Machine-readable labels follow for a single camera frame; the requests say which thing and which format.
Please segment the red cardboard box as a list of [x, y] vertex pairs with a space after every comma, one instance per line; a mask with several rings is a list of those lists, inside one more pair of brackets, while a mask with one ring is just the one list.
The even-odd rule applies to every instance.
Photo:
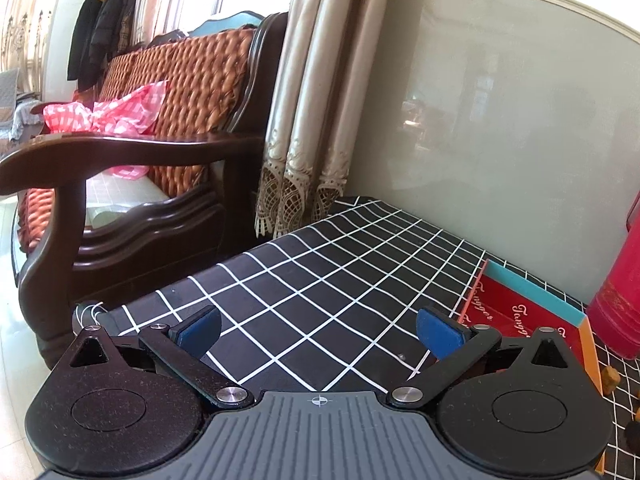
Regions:
[[518, 477], [597, 474], [612, 432], [590, 324], [581, 310], [485, 260], [459, 316], [487, 324], [504, 347], [456, 408], [482, 463]]

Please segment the black white grid tablecloth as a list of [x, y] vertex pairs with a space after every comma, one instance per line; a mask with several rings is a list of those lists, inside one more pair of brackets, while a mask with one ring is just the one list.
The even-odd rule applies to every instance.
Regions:
[[499, 278], [582, 318], [579, 300], [536, 275], [358, 196], [326, 220], [115, 309], [79, 307], [74, 325], [134, 336], [219, 310], [221, 334], [203, 361], [259, 404], [214, 421], [191, 479], [463, 478], [421, 416], [395, 415], [381, 400], [434, 363], [416, 336], [419, 310], [490, 322]]

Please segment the orange with brown top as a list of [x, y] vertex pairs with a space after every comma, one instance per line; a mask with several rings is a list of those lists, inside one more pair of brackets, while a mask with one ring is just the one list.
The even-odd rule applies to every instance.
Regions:
[[620, 385], [620, 372], [615, 367], [608, 365], [601, 370], [602, 391], [605, 396], [612, 394]]

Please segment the red thermos flask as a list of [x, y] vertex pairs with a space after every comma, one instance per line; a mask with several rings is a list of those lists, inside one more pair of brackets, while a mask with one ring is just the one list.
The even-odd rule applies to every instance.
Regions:
[[608, 276], [587, 308], [594, 333], [618, 356], [639, 357], [639, 195], [627, 214], [627, 237]]

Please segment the dark wooden sofa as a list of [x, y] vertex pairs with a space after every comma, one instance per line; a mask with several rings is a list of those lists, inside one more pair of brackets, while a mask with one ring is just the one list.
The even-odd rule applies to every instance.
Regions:
[[288, 16], [251, 18], [229, 118], [179, 140], [50, 133], [1, 159], [17, 197], [18, 304], [47, 366], [84, 323], [254, 244], [255, 198]]

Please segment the pink checkered plastic bag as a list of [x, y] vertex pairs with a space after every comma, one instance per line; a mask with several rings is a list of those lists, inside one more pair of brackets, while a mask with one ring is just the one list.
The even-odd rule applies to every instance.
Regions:
[[49, 104], [42, 111], [44, 123], [50, 133], [147, 136], [160, 116], [167, 84], [167, 80], [145, 84], [120, 99], [95, 102], [92, 110], [76, 101]]

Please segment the orange woven sofa cushion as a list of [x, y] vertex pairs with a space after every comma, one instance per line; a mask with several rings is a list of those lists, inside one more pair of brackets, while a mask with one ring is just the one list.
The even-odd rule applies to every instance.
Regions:
[[160, 116], [148, 136], [179, 140], [212, 131], [224, 124], [240, 98], [254, 31], [242, 26], [116, 56], [96, 102], [167, 80]]

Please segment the black hanging coat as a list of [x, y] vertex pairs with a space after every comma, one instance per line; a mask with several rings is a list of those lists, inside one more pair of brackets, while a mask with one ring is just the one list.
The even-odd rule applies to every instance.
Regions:
[[67, 80], [77, 91], [93, 88], [105, 66], [129, 47], [137, 0], [85, 0], [75, 23]]

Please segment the beige lace curtain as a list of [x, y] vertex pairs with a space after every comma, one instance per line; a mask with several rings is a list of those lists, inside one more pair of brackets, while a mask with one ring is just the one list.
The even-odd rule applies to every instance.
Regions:
[[258, 186], [255, 231], [324, 218], [346, 188], [387, 0], [293, 0]]

